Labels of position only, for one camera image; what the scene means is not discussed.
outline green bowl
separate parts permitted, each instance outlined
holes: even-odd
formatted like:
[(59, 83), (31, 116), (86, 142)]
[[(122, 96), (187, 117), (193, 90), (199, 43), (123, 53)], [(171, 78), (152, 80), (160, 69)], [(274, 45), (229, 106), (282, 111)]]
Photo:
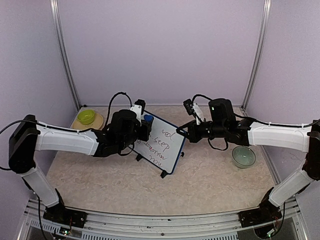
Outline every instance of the green bowl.
[(91, 124), (95, 120), (95, 111), (88, 109), (80, 112), (76, 117), (83, 125)]
[(232, 150), (233, 163), (240, 169), (247, 169), (256, 162), (256, 155), (249, 147), (237, 146)]

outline beige table surface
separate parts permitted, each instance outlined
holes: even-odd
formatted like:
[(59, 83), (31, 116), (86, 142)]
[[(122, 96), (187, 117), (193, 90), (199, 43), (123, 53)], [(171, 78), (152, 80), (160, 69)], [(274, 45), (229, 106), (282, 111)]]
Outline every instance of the beige table surface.
[[(107, 107), (93, 107), (107, 116)], [(206, 119), (209, 107), (201, 107)], [(146, 110), (181, 126), (193, 119), (183, 106), (147, 106)], [(241, 114), (238, 108), (234, 111)], [(223, 148), (222, 139), (212, 141)], [(273, 185), (273, 179), (259, 147), (253, 167), (239, 169), (227, 151), (213, 150), (206, 139), (187, 140), (175, 172), (160, 177), (161, 170), (137, 154), (107, 158), (58, 152), (47, 174), (67, 206), (105, 213), (172, 216), (219, 213), (255, 207)]]

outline white wall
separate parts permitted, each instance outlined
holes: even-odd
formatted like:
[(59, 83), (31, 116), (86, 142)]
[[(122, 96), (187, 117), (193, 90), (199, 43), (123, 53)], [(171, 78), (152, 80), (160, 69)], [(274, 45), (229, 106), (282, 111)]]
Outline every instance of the white wall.
[[(278, 123), (311, 123), (320, 118), (320, 2), (273, 1), (250, 116)], [(268, 147), (281, 179), (305, 154)], [(297, 196), (312, 240), (320, 236), (320, 185), (312, 183)]]
[[(34, 114), (40, 121), (68, 126), (76, 114), (68, 89), (50, 1), (0, 1), (0, 129)], [(8, 141), (0, 136), (0, 166), (8, 167)], [(47, 172), (54, 152), (36, 158)], [(14, 172), (0, 171), (0, 239), (10, 240), (31, 191)]]
[(147, 104), (181, 105), (202, 93), (241, 105), (263, 6), (263, 0), (60, 0), (81, 103), (108, 105), (124, 91)]

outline robotic arm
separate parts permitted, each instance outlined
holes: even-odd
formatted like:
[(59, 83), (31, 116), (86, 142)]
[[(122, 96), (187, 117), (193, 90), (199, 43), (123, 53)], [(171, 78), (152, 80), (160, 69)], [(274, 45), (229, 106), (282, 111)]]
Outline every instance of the robotic arm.
[(307, 153), (305, 163), (281, 184), (270, 189), (258, 209), (240, 212), (242, 227), (273, 221), (275, 217), (281, 218), (279, 206), (293, 195), (302, 192), (314, 180), (320, 180), (319, 121), (304, 126), (264, 123), (251, 117), (236, 120), (231, 101), (224, 98), (210, 100), (208, 105), (212, 121), (206, 121), (196, 103), (188, 99), (183, 105), (195, 120), (178, 127), (176, 131), (191, 143), (197, 143), (202, 138), (224, 138), (226, 143), (241, 146), (276, 146)]
[(27, 115), (9, 139), (9, 166), (19, 174), (46, 206), (43, 217), (47, 220), (83, 228), (86, 213), (65, 208), (59, 192), (49, 184), (34, 161), (35, 151), (55, 150), (82, 153), (105, 158), (113, 154), (126, 156), (122, 150), (136, 140), (148, 141), (153, 117), (141, 119), (145, 101), (138, 100), (130, 109), (113, 114), (103, 130), (74, 130), (37, 121)]

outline blue whiteboard frame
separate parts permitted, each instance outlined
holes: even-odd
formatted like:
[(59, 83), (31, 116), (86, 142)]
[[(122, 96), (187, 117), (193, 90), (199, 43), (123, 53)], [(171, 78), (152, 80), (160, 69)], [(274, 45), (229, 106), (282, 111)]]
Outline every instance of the blue whiteboard frame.
[[(175, 128), (178, 128), (178, 126), (172, 124), (171, 122), (168, 122), (167, 120), (164, 120), (164, 119), (161, 118), (161, 117), (158, 117), (158, 116), (154, 115), (153, 113), (151, 113), (151, 112), (149, 112), (149, 111), (147, 111), (147, 110), (144, 110), (144, 112), (146, 112), (147, 114), (152, 115), (154, 118), (157, 118), (157, 119), (165, 122), (166, 124), (169, 124), (169, 125), (171, 125), (171, 126), (173, 126), (173, 127), (175, 127)], [(183, 137), (183, 141), (182, 141), (180, 150), (179, 150), (179, 152), (178, 152), (178, 156), (176, 157), (176, 160), (175, 160), (175, 162), (174, 162), (174, 166), (173, 166), (172, 172), (166, 172), (167, 175), (171, 175), (171, 174), (174, 173), (174, 171), (175, 171), (175, 169), (176, 169), (176, 166), (177, 166), (177, 163), (178, 163), (178, 160), (179, 160), (179, 158), (180, 158), (180, 156), (181, 156), (182, 149), (184, 148), (185, 142), (186, 142), (186, 137)], [(144, 156), (142, 156), (142, 158), (145, 159), (145, 160), (147, 160), (147, 161), (148, 161), (149, 163), (151, 163), (152, 165), (156, 166), (158, 169), (161, 169), (162, 171), (164, 171), (161, 167), (155, 165), (153, 162), (149, 161), (149, 160), (148, 160), (147, 158), (145, 158)]]

